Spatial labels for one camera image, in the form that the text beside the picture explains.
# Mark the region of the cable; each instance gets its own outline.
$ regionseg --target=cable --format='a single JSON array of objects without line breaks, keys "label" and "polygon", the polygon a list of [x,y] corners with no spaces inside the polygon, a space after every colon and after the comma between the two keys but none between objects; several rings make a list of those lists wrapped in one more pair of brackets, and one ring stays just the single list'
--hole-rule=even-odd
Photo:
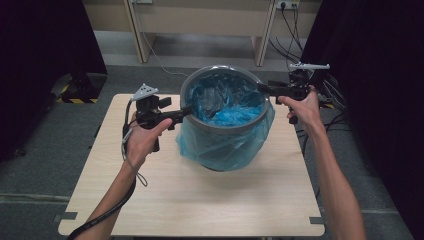
[{"label": "cable", "polygon": [[[286,25],[287,25],[287,27],[288,27],[288,29],[290,31],[290,35],[292,36],[292,40],[294,40],[297,43],[297,45],[299,46],[300,49],[303,49],[302,46],[301,46],[301,44],[300,44],[300,41],[296,38],[295,34],[293,33],[293,31],[292,31],[292,29],[290,27],[290,24],[288,23],[288,21],[286,19],[286,16],[284,15],[284,9],[285,9],[285,4],[284,4],[284,2],[282,2],[281,3],[281,14],[282,14],[283,19],[286,22]],[[295,27],[297,28],[297,19],[295,19]]]},{"label": "cable", "polygon": [[293,14],[294,14],[294,32],[296,33],[297,43],[300,48],[300,51],[303,53],[303,47],[302,47],[302,44],[300,44],[299,31],[297,30],[297,20],[299,19],[299,8],[297,7],[297,4],[294,4]]},{"label": "cable", "polygon": [[[345,123],[341,123],[343,121],[346,121],[346,119],[340,119],[337,122],[332,123],[331,125],[334,125],[334,124],[347,124],[346,122]],[[350,130],[350,129],[344,129],[344,128],[332,128],[332,129],[328,129],[327,130],[327,132],[329,132],[329,131],[345,131],[345,132],[351,132],[352,130]],[[305,132],[305,130],[297,130],[296,131],[296,133],[302,133],[302,132]],[[302,135],[299,135],[297,137],[298,138],[301,138],[301,137],[304,137],[306,135],[307,135],[306,133],[303,133]]]},{"label": "cable", "polygon": [[[135,12],[138,12],[137,2],[136,2],[136,1],[133,1],[133,2],[132,2],[132,4],[133,4],[133,7],[134,7]],[[137,22],[139,22],[139,21],[138,21],[138,18],[137,18],[137,14],[134,14],[134,15],[135,15],[135,20],[136,20]],[[171,75],[183,75],[183,76],[185,76],[185,77],[189,77],[189,75],[187,75],[187,74],[185,74],[185,73],[180,73],[180,72],[170,72],[170,71],[166,70],[166,69],[165,69],[165,67],[163,66],[163,62],[162,62],[162,60],[160,60],[160,58],[156,55],[156,52],[153,50],[152,46],[150,45],[149,41],[147,40],[146,34],[145,34],[144,32],[142,32],[142,35],[143,35],[143,38],[144,38],[144,40],[146,41],[147,45],[149,46],[150,50],[152,51],[153,55],[154,55],[154,56],[156,57],[156,59],[159,61],[160,66],[161,66],[161,68],[162,68],[162,70],[163,70],[164,72],[166,72],[166,73],[168,73],[168,74],[171,74]]]},{"label": "cable", "polygon": [[132,163],[130,161],[128,161],[128,159],[127,159],[126,143],[128,141],[129,135],[131,135],[130,131],[132,131],[132,128],[133,128],[133,127],[130,128],[130,125],[133,122],[137,121],[137,119],[134,119],[130,123],[128,123],[128,117],[129,117],[129,111],[130,111],[131,103],[132,103],[132,101],[129,100],[128,104],[127,104],[127,108],[125,110],[124,126],[122,127],[122,135],[123,135],[123,141],[122,141],[122,144],[121,144],[122,159],[124,161],[127,161],[128,165],[130,165],[131,169],[134,171],[134,174],[136,175],[136,177],[140,181],[140,183],[143,184],[143,186],[147,187],[147,185],[148,185],[147,179],[143,175],[141,175],[141,173],[139,173],[137,171],[137,169],[132,165]]},{"label": "cable", "polygon": [[340,99],[343,102],[345,102],[345,99],[344,99],[343,95],[340,93],[340,91],[336,87],[334,87],[333,84],[328,82],[327,80],[324,80],[323,86],[324,86],[325,90],[327,91],[327,94],[330,95],[329,97],[331,98],[331,100],[334,101],[335,103],[337,103],[338,107],[341,108],[340,110],[344,110],[346,108],[346,105],[344,103],[341,103],[339,101],[339,99],[337,97],[335,97],[334,94],[332,93],[332,91],[334,91],[337,94],[337,96],[340,97]]},{"label": "cable", "polygon": [[299,57],[299,56],[297,56],[297,55],[295,55],[295,54],[293,54],[293,53],[291,53],[291,52],[288,52],[288,51],[287,51],[287,50],[283,47],[283,45],[280,43],[280,40],[278,40],[278,37],[275,37],[275,40],[277,40],[278,45],[280,45],[280,47],[281,47],[284,51],[286,51],[286,52],[287,52],[287,54],[292,55],[293,57],[295,57],[295,58],[299,59],[299,60],[297,60],[297,61],[296,61],[296,63],[298,63],[298,62],[300,61],[300,57]]},{"label": "cable", "polygon": [[[291,46],[292,46],[292,44],[293,44],[293,40],[294,40],[294,38],[292,38],[292,40],[290,41],[289,49],[287,50],[287,52],[290,52],[290,48],[291,48]],[[286,58],[286,67],[287,67],[287,70],[288,70],[289,72],[291,72],[291,71],[290,71],[290,68],[289,68],[289,63],[287,62],[287,58]]]},{"label": "cable", "polygon": [[274,43],[271,41],[271,39],[268,39],[268,42],[269,42],[269,44],[271,44],[271,46],[278,52],[278,53],[280,53],[283,57],[285,57],[286,59],[289,59],[290,61],[292,61],[293,63],[298,63],[299,62],[299,60],[296,60],[296,59],[294,59],[294,58],[292,58],[292,57],[290,57],[289,55],[287,55],[287,54],[285,54],[285,53],[283,53],[283,52],[281,52],[281,50],[280,49],[278,49],[275,45],[274,45]]},{"label": "cable", "polygon": [[95,219],[88,221],[86,223],[84,223],[83,225],[81,225],[80,227],[78,227],[77,229],[75,229],[74,231],[72,231],[72,233],[68,236],[68,240],[73,240],[76,237],[78,237],[81,233],[87,231],[88,229],[96,226],[97,224],[99,224],[100,222],[104,221],[106,218],[110,217],[112,214],[114,214],[116,211],[118,211],[119,209],[122,208],[122,206],[125,205],[125,203],[127,203],[127,201],[130,199],[130,197],[132,196],[132,194],[134,193],[134,189],[135,189],[135,185],[136,185],[136,181],[134,179],[133,183],[131,184],[130,189],[128,190],[128,192],[125,194],[124,198],[118,203],[116,204],[113,208],[111,208],[109,211],[103,213],[102,215],[96,217]]},{"label": "cable", "polygon": [[[325,131],[326,132],[328,132],[328,131],[330,131],[329,129],[330,129],[330,127],[333,125],[333,124],[335,124],[336,123],[336,119],[337,118],[339,118],[340,116],[342,116],[344,114],[344,112],[341,112],[340,114],[338,114],[337,116],[335,116],[331,121],[330,121],[330,123],[328,123],[328,124],[326,124],[327,126],[326,126],[326,128],[325,128]],[[309,136],[308,135],[305,135],[305,139],[303,140],[303,145],[302,145],[302,154],[303,154],[303,157],[305,157],[305,150],[306,150],[306,142],[308,141],[308,138],[309,138]],[[319,194],[320,194],[320,191],[321,191],[321,189],[320,189],[320,187],[319,187],[319,185],[318,185],[318,189],[317,189],[317,191],[316,191],[316,193],[315,193],[315,199],[318,199],[318,197],[319,197]]]}]

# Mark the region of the gray floor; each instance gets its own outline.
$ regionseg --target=gray floor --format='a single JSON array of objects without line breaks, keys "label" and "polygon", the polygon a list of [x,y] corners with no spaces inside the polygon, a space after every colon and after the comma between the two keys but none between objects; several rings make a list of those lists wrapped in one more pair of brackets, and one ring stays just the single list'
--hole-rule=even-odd
[{"label": "gray floor", "polygon": [[[115,94],[132,93],[142,83],[155,86],[162,93],[179,93],[184,75],[212,64],[240,66],[263,80],[287,78],[286,60],[271,47],[264,66],[255,66],[249,38],[160,35],[154,45],[160,60],[151,56],[148,63],[140,64],[130,33],[96,32],[96,36],[109,73],[98,102],[54,104],[28,139],[27,155],[0,165],[0,239],[64,239],[57,232],[56,217],[66,208]],[[281,42],[288,47],[290,41]],[[59,92],[64,82],[66,76],[53,91]],[[329,122],[337,114],[338,110],[323,109],[323,121]],[[328,134],[361,205],[368,238],[413,239],[384,185],[367,169],[349,125],[334,125]],[[299,143],[303,140],[300,133]],[[305,162],[316,191],[318,182],[309,143]],[[317,202],[323,210],[321,199]],[[330,238],[327,232],[314,239]]]}]

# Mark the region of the cord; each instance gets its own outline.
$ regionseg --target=cord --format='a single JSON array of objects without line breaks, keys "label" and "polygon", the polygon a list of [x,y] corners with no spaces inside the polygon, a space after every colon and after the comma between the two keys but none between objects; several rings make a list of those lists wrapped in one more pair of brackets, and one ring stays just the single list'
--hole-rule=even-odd
[{"label": "cord", "polygon": [[[341,112],[340,114],[338,114],[337,116],[335,116],[329,123],[327,123],[327,124],[324,124],[324,126],[326,125],[326,127],[325,127],[325,131],[326,132],[328,132],[328,131],[330,131],[330,127],[333,125],[333,124],[336,124],[336,123],[339,123],[340,121],[345,121],[345,119],[341,119],[341,120],[338,120],[337,122],[336,122],[336,119],[337,118],[339,118],[340,116],[342,116],[344,114],[344,112]],[[309,138],[309,136],[307,135],[307,134],[305,134],[305,139],[303,140],[303,144],[302,144],[302,155],[303,155],[303,157],[305,157],[305,151],[306,151],[306,143],[307,143],[307,141],[308,141],[308,138]],[[315,199],[318,199],[318,197],[319,197],[319,194],[320,194],[320,187],[318,186],[318,189],[317,189],[317,191],[316,191],[316,193],[315,193]]]},{"label": "cord", "polygon": [[343,95],[340,93],[340,91],[336,87],[334,87],[333,84],[328,82],[327,80],[324,80],[323,86],[324,86],[326,92],[328,93],[328,95],[330,95],[329,97],[331,98],[331,100],[337,103],[338,108],[340,108],[341,110],[344,110],[346,108],[346,105],[344,103],[341,103],[339,101],[339,99],[337,97],[335,97],[334,94],[332,93],[332,91],[334,91],[337,94],[337,96],[340,97],[343,102],[345,102],[345,99],[344,99]]},{"label": "cord", "polygon": [[130,165],[131,169],[134,171],[134,173],[135,173],[137,179],[140,181],[140,183],[143,184],[143,186],[147,187],[147,185],[148,185],[147,179],[143,175],[141,175],[141,173],[139,173],[137,171],[137,169],[132,165],[132,163],[130,161],[128,161],[128,159],[127,159],[126,143],[129,139],[129,136],[131,135],[132,128],[133,128],[133,127],[130,128],[130,125],[133,122],[137,121],[137,119],[134,119],[130,123],[128,123],[131,103],[132,103],[131,100],[128,101],[127,108],[125,110],[125,122],[124,122],[124,126],[122,128],[122,135],[123,135],[123,140],[122,140],[122,144],[121,144],[122,159],[124,161],[127,161],[128,165]]},{"label": "cord", "polygon": [[[296,44],[299,46],[299,48],[303,51],[303,48],[302,48],[302,45],[300,44],[300,40],[298,39],[298,38],[296,38],[296,34],[297,33],[295,33],[294,31],[292,31],[292,29],[291,29],[291,27],[290,27],[290,24],[288,23],[288,21],[287,21],[287,19],[286,19],[286,16],[284,15],[284,9],[285,9],[285,7],[286,7],[286,4],[284,3],[284,2],[281,2],[281,14],[282,14],[282,16],[283,16],[283,19],[284,19],[284,21],[286,22],[286,25],[287,25],[287,27],[288,27],[288,29],[289,29],[289,31],[290,31],[290,35],[292,36],[292,40],[294,40],[295,42],[296,42]],[[295,11],[294,11],[294,23],[295,23],[295,29],[296,29],[296,31],[297,31],[297,19],[298,19],[298,17],[297,17],[297,11],[296,11],[296,9],[297,8],[295,8]]]},{"label": "cord", "polygon": [[[132,4],[133,4],[133,7],[134,7],[134,9],[135,9],[135,12],[138,12],[137,2],[136,2],[136,1],[133,1],[133,2],[132,2]],[[135,19],[136,19],[136,21],[137,21],[137,22],[139,22],[139,21],[138,21],[138,18],[137,18],[137,14],[134,14],[134,15],[135,15]],[[166,72],[166,73],[168,73],[168,74],[171,74],[171,75],[182,75],[182,76],[185,76],[185,77],[189,77],[189,75],[187,75],[187,74],[185,74],[185,73],[180,73],[180,72],[170,72],[170,71],[166,70],[166,69],[165,69],[165,67],[163,66],[163,62],[162,62],[162,60],[160,60],[160,58],[158,57],[158,55],[156,55],[155,50],[153,50],[153,47],[150,45],[149,41],[147,40],[146,34],[145,34],[144,32],[142,32],[142,35],[143,35],[143,38],[144,38],[144,40],[146,41],[147,45],[149,46],[150,51],[152,51],[153,55],[154,55],[154,56],[156,57],[156,59],[159,61],[160,66],[161,66],[161,68],[162,68],[162,70],[163,70],[164,72]]]},{"label": "cord", "polygon": [[88,229],[96,226],[97,224],[99,224],[100,222],[104,221],[106,218],[110,217],[112,214],[114,214],[116,211],[118,211],[119,209],[122,208],[122,206],[125,205],[125,203],[127,203],[127,201],[130,199],[130,197],[132,196],[132,194],[134,193],[134,189],[135,189],[135,185],[136,185],[136,181],[134,179],[133,183],[131,184],[130,189],[128,190],[128,192],[125,194],[124,198],[118,203],[116,204],[113,208],[111,208],[109,211],[103,213],[102,215],[96,217],[95,219],[88,221],[86,223],[84,223],[83,225],[81,225],[80,227],[78,227],[77,229],[75,229],[74,231],[72,231],[72,233],[68,236],[68,240],[73,240],[76,237],[78,237],[81,233],[87,231]]},{"label": "cord", "polygon": [[297,58],[298,60],[296,61],[296,63],[298,63],[299,61],[300,61],[300,57],[299,56],[297,56],[297,55],[295,55],[295,54],[293,54],[293,53],[291,53],[291,52],[288,52],[284,47],[283,47],[283,45],[280,43],[280,40],[278,40],[278,37],[276,37],[275,38],[275,40],[277,40],[277,43],[278,43],[278,45],[280,45],[280,47],[284,50],[284,51],[286,51],[287,52],[287,54],[289,54],[289,55],[292,55],[293,57],[295,57],[295,58]]},{"label": "cord", "polygon": [[281,52],[281,50],[280,49],[278,49],[275,45],[274,45],[274,43],[271,41],[271,39],[268,39],[268,42],[269,42],[269,44],[271,44],[271,46],[278,52],[278,53],[280,53],[283,57],[285,57],[286,59],[289,59],[290,61],[292,61],[293,63],[298,63],[299,62],[299,60],[296,60],[296,59],[294,59],[294,58],[292,58],[292,57],[290,57],[289,55],[287,55],[287,54],[285,54],[285,53],[283,53],[283,52]]},{"label": "cord", "polygon": [[[290,45],[289,45],[289,48],[287,49],[287,52],[290,52],[290,48],[291,48],[291,46],[292,46],[292,44],[293,44],[293,38],[292,38],[292,40],[290,41]],[[286,58],[286,67],[287,67],[287,70],[289,71],[289,72],[291,72],[290,71],[290,68],[289,68],[289,63],[287,62],[287,58]]]}]

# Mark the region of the wooden table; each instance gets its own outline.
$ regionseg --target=wooden table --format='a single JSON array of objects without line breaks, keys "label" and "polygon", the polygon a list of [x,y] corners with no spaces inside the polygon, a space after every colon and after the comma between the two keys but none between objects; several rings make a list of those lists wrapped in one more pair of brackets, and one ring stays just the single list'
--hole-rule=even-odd
[{"label": "wooden table", "polygon": [[[59,232],[69,235],[83,224],[106,193],[121,164],[121,134],[130,94],[113,98]],[[158,95],[161,98],[169,95]],[[179,96],[171,95],[179,109]],[[179,125],[160,138],[161,150],[141,168],[149,185],[137,184],[122,208],[112,235],[161,237],[319,236],[322,224],[299,142],[276,106],[272,129],[263,148],[247,167],[214,172],[179,155]]]}]

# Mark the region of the black curtain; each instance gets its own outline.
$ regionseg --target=black curtain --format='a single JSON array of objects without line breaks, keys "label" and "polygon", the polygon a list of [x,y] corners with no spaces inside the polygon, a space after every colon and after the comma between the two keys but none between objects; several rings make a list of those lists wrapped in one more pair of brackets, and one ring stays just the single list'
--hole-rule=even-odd
[{"label": "black curtain", "polygon": [[81,1],[0,1],[0,58],[0,160],[23,145],[60,77],[107,73]]},{"label": "black curtain", "polygon": [[323,0],[301,61],[330,64],[366,159],[424,239],[424,1]]}]

